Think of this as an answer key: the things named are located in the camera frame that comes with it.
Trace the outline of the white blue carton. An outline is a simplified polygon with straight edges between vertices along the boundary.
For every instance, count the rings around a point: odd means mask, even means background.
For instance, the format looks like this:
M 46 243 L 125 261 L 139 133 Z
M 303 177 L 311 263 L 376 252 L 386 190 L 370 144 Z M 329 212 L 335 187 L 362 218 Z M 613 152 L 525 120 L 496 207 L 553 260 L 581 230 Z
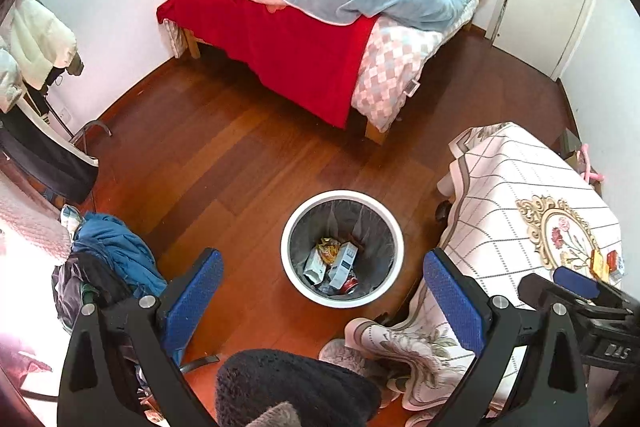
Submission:
M 329 286 L 339 291 L 350 271 L 358 254 L 358 248 L 350 242 L 343 243 L 335 262 L 331 265 L 329 271 Z

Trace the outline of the small white carton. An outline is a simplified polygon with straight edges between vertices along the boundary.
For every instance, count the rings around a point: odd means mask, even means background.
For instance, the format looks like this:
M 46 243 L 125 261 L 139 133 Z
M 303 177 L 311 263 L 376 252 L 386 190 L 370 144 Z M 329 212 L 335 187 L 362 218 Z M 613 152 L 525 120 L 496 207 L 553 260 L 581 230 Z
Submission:
M 326 275 L 326 262 L 323 261 L 318 247 L 314 246 L 304 265 L 303 276 L 314 286 L 320 285 Z

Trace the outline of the crushed red cola can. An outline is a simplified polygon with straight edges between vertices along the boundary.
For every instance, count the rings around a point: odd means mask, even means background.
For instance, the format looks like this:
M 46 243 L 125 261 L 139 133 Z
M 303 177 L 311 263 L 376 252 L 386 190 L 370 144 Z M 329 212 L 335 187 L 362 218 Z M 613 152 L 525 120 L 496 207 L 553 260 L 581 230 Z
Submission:
M 347 280 L 341 287 L 340 293 L 342 295 L 349 295 L 357 288 L 358 284 L 359 284 L 359 281 L 357 277 L 355 277 L 355 275 L 349 275 L 349 277 L 347 277 Z

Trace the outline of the orange yellow snack bag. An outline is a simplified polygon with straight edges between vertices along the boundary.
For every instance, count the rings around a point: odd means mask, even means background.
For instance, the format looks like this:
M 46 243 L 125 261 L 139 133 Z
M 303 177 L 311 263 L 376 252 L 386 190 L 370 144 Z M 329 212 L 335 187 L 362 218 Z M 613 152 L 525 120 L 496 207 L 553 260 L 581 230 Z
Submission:
M 333 265 L 340 253 L 341 246 L 342 244 L 337 239 L 322 237 L 317 244 L 317 251 L 326 265 Z

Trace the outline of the white round trash bin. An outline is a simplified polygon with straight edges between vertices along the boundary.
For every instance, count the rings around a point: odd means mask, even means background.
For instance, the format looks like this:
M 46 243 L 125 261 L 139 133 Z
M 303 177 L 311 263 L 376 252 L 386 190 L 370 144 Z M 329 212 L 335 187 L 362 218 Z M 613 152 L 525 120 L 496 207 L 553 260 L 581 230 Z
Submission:
M 318 194 L 288 218 L 281 236 L 283 270 L 307 299 L 334 309 L 383 296 L 401 271 L 404 236 L 373 197 L 347 190 Z

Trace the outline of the yellow flat box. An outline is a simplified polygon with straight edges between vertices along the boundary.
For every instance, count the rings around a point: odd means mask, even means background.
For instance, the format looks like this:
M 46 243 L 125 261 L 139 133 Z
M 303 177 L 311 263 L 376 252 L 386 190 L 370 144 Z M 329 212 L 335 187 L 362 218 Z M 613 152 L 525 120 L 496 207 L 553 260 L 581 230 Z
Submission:
M 601 254 L 599 248 L 594 248 L 590 258 L 590 273 L 592 276 L 604 283 L 608 283 L 610 280 L 610 269 L 608 269 L 608 262 Z

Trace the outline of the red blue milk carton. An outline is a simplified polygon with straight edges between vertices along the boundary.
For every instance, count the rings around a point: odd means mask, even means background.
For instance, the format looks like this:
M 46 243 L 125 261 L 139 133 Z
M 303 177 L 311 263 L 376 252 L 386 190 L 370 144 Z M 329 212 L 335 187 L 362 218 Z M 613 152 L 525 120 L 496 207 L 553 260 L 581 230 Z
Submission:
M 610 251 L 606 255 L 606 265 L 608 266 L 608 278 L 613 284 L 625 275 L 624 259 L 617 251 Z

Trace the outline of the white patterned tablecloth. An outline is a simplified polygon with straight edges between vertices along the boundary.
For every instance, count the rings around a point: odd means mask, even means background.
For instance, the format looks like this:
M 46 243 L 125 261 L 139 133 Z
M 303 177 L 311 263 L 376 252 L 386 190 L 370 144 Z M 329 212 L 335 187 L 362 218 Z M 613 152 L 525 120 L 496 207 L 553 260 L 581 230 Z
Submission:
M 513 122 L 474 127 L 453 139 L 449 176 L 454 203 L 439 246 L 488 296 L 514 307 L 518 283 L 530 273 L 551 279 L 559 267 L 588 275 L 592 255 L 620 253 L 620 221 L 567 162 Z M 420 284 L 405 321 L 383 326 L 355 319 L 345 327 L 349 348 L 369 358 L 399 362 L 407 373 L 387 386 L 425 426 L 471 365 L 473 352 Z

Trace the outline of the black fuzzy trouser leg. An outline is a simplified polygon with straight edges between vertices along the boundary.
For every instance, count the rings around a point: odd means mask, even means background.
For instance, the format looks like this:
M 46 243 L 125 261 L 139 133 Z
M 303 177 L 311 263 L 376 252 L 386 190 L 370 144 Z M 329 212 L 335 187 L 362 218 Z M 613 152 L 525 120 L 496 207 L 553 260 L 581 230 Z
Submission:
M 221 426 L 364 426 L 381 404 L 381 390 L 370 379 L 281 350 L 240 351 L 216 376 Z

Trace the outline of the pink toy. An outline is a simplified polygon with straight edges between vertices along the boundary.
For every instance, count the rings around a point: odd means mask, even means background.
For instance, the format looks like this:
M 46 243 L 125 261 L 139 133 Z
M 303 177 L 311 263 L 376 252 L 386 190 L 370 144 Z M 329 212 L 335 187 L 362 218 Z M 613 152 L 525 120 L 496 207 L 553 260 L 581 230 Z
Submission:
M 604 181 L 603 174 L 597 173 L 591 167 L 591 159 L 589 155 L 589 144 L 584 143 L 577 152 L 577 160 L 582 164 L 582 173 L 580 174 L 587 183 L 602 183 Z

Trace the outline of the blue clothing pile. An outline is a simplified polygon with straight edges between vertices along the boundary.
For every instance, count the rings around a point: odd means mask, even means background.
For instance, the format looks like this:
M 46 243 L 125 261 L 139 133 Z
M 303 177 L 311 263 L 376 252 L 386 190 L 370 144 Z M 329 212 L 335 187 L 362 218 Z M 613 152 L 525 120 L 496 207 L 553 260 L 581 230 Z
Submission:
M 72 251 L 103 261 L 131 289 L 134 297 L 160 297 L 167 287 L 151 249 L 126 223 L 107 213 L 86 212 L 75 232 Z

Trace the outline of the right pink slipper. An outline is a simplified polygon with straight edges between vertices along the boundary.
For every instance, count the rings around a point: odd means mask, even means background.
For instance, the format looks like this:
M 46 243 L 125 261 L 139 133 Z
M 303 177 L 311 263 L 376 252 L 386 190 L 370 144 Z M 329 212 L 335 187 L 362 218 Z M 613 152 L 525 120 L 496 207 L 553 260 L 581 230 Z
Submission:
M 387 376 L 381 365 L 367 359 L 360 351 L 347 347 L 342 338 L 326 343 L 320 350 L 318 359 L 370 379 L 383 379 Z

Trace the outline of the cardboard box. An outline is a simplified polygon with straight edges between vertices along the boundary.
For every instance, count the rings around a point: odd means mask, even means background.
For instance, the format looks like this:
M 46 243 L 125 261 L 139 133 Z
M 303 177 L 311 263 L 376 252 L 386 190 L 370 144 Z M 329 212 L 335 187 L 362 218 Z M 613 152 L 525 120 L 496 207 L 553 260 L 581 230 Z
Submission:
M 559 155 L 563 158 L 569 158 L 582 147 L 582 141 L 570 129 L 565 128 L 559 136 L 560 150 Z

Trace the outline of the black chair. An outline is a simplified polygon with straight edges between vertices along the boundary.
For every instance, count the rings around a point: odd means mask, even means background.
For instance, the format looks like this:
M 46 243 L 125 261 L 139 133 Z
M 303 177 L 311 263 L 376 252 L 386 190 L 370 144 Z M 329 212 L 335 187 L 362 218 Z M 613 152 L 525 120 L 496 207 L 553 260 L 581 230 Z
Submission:
M 93 190 L 99 161 L 65 142 L 29 109 L 1 113 L 1 150 L 56 195 L 81 204 Z

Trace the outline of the pink checkered bedsheet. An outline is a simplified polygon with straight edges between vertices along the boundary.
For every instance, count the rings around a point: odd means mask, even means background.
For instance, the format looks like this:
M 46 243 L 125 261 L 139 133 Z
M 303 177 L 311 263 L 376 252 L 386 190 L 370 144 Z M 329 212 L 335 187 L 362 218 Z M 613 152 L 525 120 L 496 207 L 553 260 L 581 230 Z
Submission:
M 387 16 L 375 22 L 363 52 L 352 107 L 377 132 L 390 129 L 402 106 L 420 88 L 426 61 L 472 20 L 478 2 L 471 0 L 442 31 L 402 26 Z

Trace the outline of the red blanket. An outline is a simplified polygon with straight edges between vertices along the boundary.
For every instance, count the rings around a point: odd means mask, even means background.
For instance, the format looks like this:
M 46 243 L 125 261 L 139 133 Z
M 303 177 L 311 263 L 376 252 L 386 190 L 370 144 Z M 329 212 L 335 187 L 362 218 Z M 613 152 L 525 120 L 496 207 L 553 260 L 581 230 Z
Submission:
M 376 22 L 360 16 L 336 26 L 290 6 L 271 13 L 252 0 L 167 0 L 156 18 L 222 49 L 246 64 L 266 88 L 340 129 L 346 127 Z

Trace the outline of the wooden bed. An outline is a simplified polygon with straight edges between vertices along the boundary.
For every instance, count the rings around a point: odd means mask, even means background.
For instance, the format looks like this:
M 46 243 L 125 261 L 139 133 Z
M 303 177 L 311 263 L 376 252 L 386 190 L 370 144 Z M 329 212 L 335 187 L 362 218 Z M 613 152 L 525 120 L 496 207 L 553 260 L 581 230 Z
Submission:
M 156 11 L 176 55 L 213 46 L 327 124 L 357 112 L 382 143 L 425 63 L 485 0 L 167 0 Z

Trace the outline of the white jacket on rack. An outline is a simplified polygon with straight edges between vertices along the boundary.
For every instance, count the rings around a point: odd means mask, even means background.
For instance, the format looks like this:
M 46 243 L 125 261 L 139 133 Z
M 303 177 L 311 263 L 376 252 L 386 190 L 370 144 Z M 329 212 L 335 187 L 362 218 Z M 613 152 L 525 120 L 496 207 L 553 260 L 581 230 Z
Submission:
M 72 76 L 84 70 L 75 34 L 38 0 L 15 0 L 1 23 L 1 112 L 59 69 Z

